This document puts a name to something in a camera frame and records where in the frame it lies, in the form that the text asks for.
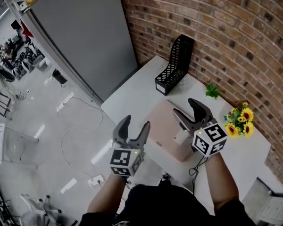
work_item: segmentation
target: yellow flower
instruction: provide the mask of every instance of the yellow flower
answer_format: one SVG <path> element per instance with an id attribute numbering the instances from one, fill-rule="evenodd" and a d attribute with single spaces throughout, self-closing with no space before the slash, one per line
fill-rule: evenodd
<path id="1" fill-rule="evenodd" d="M 251 134 L 253 134 L 253 132 L 254 132 L 254 125 L 253 125 L 253 123 L 248 121 L 243 126 L 244 126 L 243 133 L 244 133 L 245 137 L 250 137 Z"/>
<path id="2" fill-rule="evenodd" d="M 239 121 L 239 122 L 245 122 L 245 121 L 246 121 L 246 119 L 245 119 L 245 117 L 240 116 L 240 117 L 238 118 L 238 121 Z"/>
<path id="3" fill-rule="evenodd" d="M 227 130 L 228 134 L 230 135 L 230 137 L 238 137 L 239 136 L 239 130 L 238 128 L 236 128 L 232 123 L 228 123 L 225 126 L 225 129 Z"/>
<path id="4" fill-rule="evenodd" d="M 254 113 L 249 108 L 244 108 L 241 112 L 241 117 L 244 117 L 247 121 L 252 121 L 254 119 Z"/>
<path id="5" fill-rule="evenodd" d="M 236 110 L 238 110 L 238 108 L 233 108 L 231 113 L 233 114 Z"/>

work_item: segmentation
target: artificial flower bouquet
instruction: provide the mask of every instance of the artificial flower bouquet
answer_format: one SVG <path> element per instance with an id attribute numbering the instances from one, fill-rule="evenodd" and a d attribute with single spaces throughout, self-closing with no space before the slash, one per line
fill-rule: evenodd
<path id="1" fill-rule="evenodd" d="M 234 108 L 224 117 L 227 121 L 225 129 L 230 137 L 233 138 L 240 137 L 241 135 L 250 137 L 254 132 L 254 125 L 252 123 L 254 113 L 248 108 L 249 104 L 247 102 L 243 102 L 242 105 L 242 110 Z"/>

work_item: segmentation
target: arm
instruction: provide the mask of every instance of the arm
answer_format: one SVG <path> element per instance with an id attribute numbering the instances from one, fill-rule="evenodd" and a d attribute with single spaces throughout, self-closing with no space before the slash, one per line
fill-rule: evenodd
<path id="1" fill-rule="evenodd" d="M 13 57 L 13 53 L 14 53 L 14 50 L 12 49 L 12 50 L 10 51 L 10 54 L 7 55 L 6 57 L 7 57 L 7 58 L 12 58 L 12 57 Z"/>
<path id="2" fill-rule="evenodd" d="M 215 212 L 227 202 L 239 199 L 237 185 L 220 153 L 209 157 L 205 166 Z"/>
<path id="3" fill-rule="evenodd" d="M 116 214 L 125 186 L 126 182 L 121 176 L 110 174 L 105 184 L 89 204 L 87 213 Z"/>

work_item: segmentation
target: black shirt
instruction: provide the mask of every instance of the black shirt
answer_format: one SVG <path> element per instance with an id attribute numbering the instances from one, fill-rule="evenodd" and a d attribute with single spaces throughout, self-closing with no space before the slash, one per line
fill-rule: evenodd
<path id="1" fill-rule="evenodd" d="M 255 224 L 247 216 L 243 204 L 232 200 L 223 205 L 216 216 L 208 213 L 195 196 L 177 186 L 137 185 L 131 189 L 124 210 L 118 215 L 86 213 L 79 226 L 111 225 L 243 225 Z"/>

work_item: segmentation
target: brick wall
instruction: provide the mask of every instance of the brick wall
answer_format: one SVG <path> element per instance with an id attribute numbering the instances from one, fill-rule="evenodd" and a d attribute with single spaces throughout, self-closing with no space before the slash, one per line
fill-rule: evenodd
<path id="1" fill-rule="evenodd" d="M 140 64 L 195 39 L 189 73 L 232 105 L 247 100 L 283 183 L 283 0 L 122 0 Z"/>

